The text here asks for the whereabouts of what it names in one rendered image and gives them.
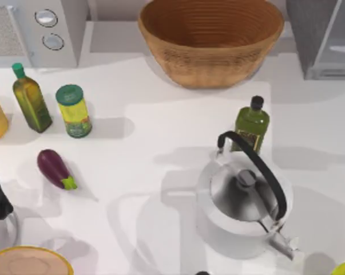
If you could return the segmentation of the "yellow rimmed bowl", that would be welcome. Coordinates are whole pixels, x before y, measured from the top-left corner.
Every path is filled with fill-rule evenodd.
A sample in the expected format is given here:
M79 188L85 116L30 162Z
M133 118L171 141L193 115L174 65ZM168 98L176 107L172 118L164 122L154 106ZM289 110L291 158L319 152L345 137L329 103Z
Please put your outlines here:
M74 270L52 250L15 246L0 251L0 275L74 275Z

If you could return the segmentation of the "green and yellow can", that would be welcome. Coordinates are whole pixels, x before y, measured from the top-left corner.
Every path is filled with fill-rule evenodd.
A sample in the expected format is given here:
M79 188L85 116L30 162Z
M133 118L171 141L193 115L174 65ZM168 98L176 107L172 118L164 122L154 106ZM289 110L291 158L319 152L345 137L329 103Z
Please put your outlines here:
M63 85L57 90L55 98L67 134L73 138L87 136L92 130L92 123L82 88L76 84Z

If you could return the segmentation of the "brown woven basket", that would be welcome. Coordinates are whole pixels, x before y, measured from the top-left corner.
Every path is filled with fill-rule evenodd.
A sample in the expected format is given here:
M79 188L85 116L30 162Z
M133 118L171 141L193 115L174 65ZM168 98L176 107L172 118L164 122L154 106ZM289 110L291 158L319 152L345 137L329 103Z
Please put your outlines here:
M263 62L284 27L267 0L151 0L138 27L156 62L185 88L228 88Z

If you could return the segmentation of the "green bottle with black cap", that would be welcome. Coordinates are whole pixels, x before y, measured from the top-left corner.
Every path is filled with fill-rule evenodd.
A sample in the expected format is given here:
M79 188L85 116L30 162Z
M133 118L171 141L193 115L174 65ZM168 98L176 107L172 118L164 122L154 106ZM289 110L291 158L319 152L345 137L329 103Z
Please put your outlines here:
M253 96L250 105L243 107L235 121L235 132L238 133L259 154L270 122L269 114L263 110L264 99Z

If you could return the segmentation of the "purple eggplant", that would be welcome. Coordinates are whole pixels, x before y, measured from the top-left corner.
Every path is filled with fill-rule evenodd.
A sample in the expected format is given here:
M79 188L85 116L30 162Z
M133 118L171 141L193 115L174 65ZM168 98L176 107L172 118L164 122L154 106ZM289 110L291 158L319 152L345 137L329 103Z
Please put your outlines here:
M54 150L40 151L37 156L37 165L43 176L53 185L64 190L77 189L76 181L60 155Z

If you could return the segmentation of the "pale microwave oven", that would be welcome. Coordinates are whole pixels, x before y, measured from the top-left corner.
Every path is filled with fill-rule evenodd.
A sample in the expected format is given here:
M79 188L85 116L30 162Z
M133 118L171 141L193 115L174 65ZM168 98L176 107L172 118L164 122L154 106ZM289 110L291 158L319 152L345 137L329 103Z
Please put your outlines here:
M0 68L75 68L88 0L0 0Z

